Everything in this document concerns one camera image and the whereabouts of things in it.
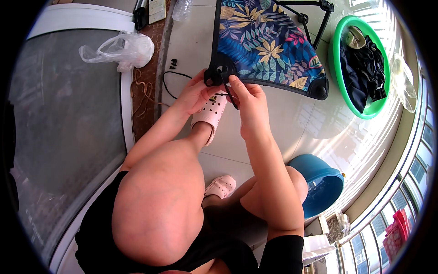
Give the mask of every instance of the blue leaf print fabric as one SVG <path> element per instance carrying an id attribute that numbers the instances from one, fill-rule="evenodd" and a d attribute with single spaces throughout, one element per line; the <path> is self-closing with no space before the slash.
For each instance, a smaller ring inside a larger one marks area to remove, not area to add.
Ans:
<path id="1" fill-rule="evenodd" d="M 222 0 L 218 4 L 217 52 L 231 58 L 243 82 L 299 93 L 307 93 L 315 80 L 327 82 L 306 35 L 280 6 L 271 0 Z"/>

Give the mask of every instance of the white door frame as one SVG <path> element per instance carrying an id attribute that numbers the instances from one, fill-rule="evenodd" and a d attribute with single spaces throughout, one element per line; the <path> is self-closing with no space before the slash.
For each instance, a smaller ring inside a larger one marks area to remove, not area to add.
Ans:
<path id="1" fill-rule="evenodd" d="M 132 13 L 89 4 L 57 4 L 48 6 L 41 12 L 38 20 L 29 32 L 27 39 L 50 32 L 72 29 L 124 30 L 127 32 L 136 32 Z M 120 105 L 127 152 L 134 146 L 134 134 L 132 132 L 132 79 L 133 70 L 127 73 L 121 73 Z M 79 230 L 88 208 L 99 194 L 113 181 L 119 169 L 120 167 L 96 190 L 65 231 L 50 261 L 49 269 L 52 273 L 58 272 L 63 257 L 69 246 L 71 246 L 74 235 Z"/>

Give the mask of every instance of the hand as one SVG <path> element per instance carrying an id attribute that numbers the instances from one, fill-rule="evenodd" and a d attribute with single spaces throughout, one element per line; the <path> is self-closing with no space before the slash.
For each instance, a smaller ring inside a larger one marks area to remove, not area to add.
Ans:
<path id="1" fill-rule="evenodd" d="M 187 83 L 178 99 L 173 103 L 173 108 L 192 115 L 201 110 L 202 106 L 205 105 L 211 96 L 220 92 L 220 87 L 207 87 L 204 84 L 205 70 L 200 71 Z"/>
<path id="2" fill-rule="evenodd" d="M 240 111 L 242 138 L 248 141 L 251 138 L 272 136 L 266 95 L 261 87 L 255 84 L 244 85 L 235 75 L 231 75 L 228 80 L 232 87 L 230 92 Z"/>

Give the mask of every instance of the woman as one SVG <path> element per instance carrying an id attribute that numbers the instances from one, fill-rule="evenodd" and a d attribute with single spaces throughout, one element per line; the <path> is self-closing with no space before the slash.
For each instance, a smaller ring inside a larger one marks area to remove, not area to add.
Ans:
<path id="1" fill-rule="evenodd" d="M 85 273 L 301 273 L 307 184 L 283 163 L 263 90 L 234 75 L 231 92 L 255 176 L 230 197 L 230 176 L 204 190 L 198 154 L 213 140 L 226 99 L 212 98 L 220 88 L 206 87 L 203 75 L 135 144 L 87 211 L 76 234 Z M 172 141 L 192 114 L 189 136 Z M 248 244 L 260 240 L 268 242 L 258 268 Z"/>

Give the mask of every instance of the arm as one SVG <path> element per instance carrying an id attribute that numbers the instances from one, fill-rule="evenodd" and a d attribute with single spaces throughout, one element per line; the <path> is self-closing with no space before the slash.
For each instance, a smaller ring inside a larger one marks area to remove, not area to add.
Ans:
<path id="1" fill-rule="evenodd" d="M 144 156 L 160 145 L 172 141 L 183 128 L 190 115 L 171 106 L 158 121 L 132 147 L 120 171 L 130 170 Z"/>
<path id="2" fill-rule="evenodd" d="M 164 143 L 172 141 L 190 115 L 197 112 L 219 87 L 204 84 L 204 70 L 193 77 L 175 103 L 158 119 L 129 151 L 120 171 L 129 171 L 139 160 Z"/>
<path id="3" fill-rule="evenodd" d="M 261 188 L 268 241 L 282 235 L 303 236 L 303 207 L 272 136 L 265 93 L 259 85 L 245 86 L 234 75 L 230 84 L 240 106 L 240 134 Z"/>

